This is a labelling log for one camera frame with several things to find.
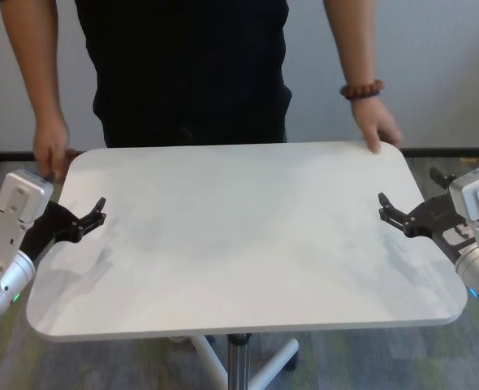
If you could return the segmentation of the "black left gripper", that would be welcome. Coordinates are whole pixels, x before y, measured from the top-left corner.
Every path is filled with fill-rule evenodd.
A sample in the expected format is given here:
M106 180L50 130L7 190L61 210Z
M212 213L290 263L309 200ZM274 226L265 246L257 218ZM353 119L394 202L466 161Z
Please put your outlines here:
M50 201L41 217L26 232L19 250L32 262L39 262L58 242L78 243L106 220L106 199L101 197L92 210L78 219L67 208Z

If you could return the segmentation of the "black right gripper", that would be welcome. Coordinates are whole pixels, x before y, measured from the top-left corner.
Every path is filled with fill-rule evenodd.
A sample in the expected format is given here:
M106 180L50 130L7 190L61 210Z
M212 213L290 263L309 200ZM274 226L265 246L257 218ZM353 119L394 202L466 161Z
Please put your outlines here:
M442 189L448 189L455 180L454 173L442 173L436 167L429 169L430 179ZM384 193L378 194L383 222L399 229L406 237L423 236L431 239L450 259L458 260L464 249L474 244L472 229L457 214L451 197L441 195L422 202L409 214L397 210Z

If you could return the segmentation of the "person's left hand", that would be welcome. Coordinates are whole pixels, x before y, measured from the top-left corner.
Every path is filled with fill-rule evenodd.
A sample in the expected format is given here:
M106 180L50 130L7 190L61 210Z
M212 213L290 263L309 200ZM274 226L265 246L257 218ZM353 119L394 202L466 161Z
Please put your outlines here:
M402 133L380 97L355 100L351 102L351 109L353 118L371 152L378 154L383 142L397 148L402 145Z

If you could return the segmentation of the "person's right hand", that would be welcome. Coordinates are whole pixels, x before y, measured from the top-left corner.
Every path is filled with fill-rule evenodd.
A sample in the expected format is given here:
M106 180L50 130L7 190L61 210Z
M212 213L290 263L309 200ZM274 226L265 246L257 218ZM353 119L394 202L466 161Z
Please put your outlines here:
M43 176L64 182L78 152L69 146L69 129L60 111L37 114L33 154Z

